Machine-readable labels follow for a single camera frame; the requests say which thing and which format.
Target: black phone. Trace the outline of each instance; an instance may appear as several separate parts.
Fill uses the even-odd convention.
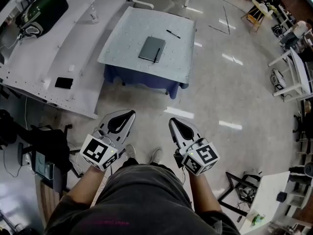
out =
[[[58,77],[57,81],[55,82],[55,87],[62,88],[62,89],[70,89],[73,84],[72,78],[66,77]]]

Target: white floor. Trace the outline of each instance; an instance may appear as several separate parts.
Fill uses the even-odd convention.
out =
[[[104,115],[133,109],[136,120],[126,143],[135,145],[137,160],[148,162],[151,152],[161,146],[163,163],[182,179],[182,171],[173,158],[176,147],[168,127],[169,119],[175,115],[164,112],[173,107],[194,114],[190,121],[214,143],[221,156],[214,168],[206,172],[217,197],[228,188],[226,171],[239,177],[249,168],[264,175],[287,171],[296,159],[292,130],[298,105],[296,101],[284,103],[280,97],[272,96],[271,69],[287,68],[284,61],[267,66],[282,54],[270,29],[276,21],[265,19],[259,31],[250,34],[251,24],[240,19],[243,11],[252,7],[250,1],[190,0],[189,7],[201,12],[182,8],[184,0],[174,1],[174,14],[197,21],[198,44],[194,48],[189,88],[179,89],[177,98],[172,100],[165,91],[140,85],[124,87],[121,81],[105,82],[97,105],[98,120],[62,111],[60,127],[69,123],[74,127],[69,131],[69,142],[81,145]],[[231,123],[233,128],[221,125],[221,121]],[[114,163],[113,170],[124,161],[123,156]],[[80,158],[78,163],[83,170],[86,168]],[[69,185],[76,181],[71,176],[69,180]],[[191,197],[188,178],[184,187]],[[236,222],[238,215],[225,211]]]

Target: notebook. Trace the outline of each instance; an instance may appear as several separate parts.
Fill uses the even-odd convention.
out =
[[[150,61],[154,61],[156,58],[156,63],[158,63],[163,52],[164,46],[165,46],[164,40],[155,37],[147,37],[141,49],[139,57]]]

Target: pen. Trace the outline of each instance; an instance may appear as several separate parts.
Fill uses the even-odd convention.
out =
[[[166,30],[167,32],[170,32],[171,34],[173,34],[174,36],[176,36],[176,37],[178,37],[179,39],[180,39],[180,37],[178,36],[178,35],[175,35],[172,31],[170,31],[170,30]]]
[[[155,57],[155,60],[153,61],[153,63],[156,62],[156,60],[157,60],[157,55],[158,55],[158,52],[159,52],[159,51],[160,51],[160,48],[157,50],[156,57]]]

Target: sneaker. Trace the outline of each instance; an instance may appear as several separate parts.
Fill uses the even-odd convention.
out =
[[[151,156],[150,164],[156,163],[159,165],[161,163],[162,158],[163,158],[163,151],[161,148],[157,148]]]
[[[126,147],[126,152],[125,152],[125,155],[126,155],[126,159],[136,159],[136,149],[135,147],[132,145],[132,144],[128,144]]]

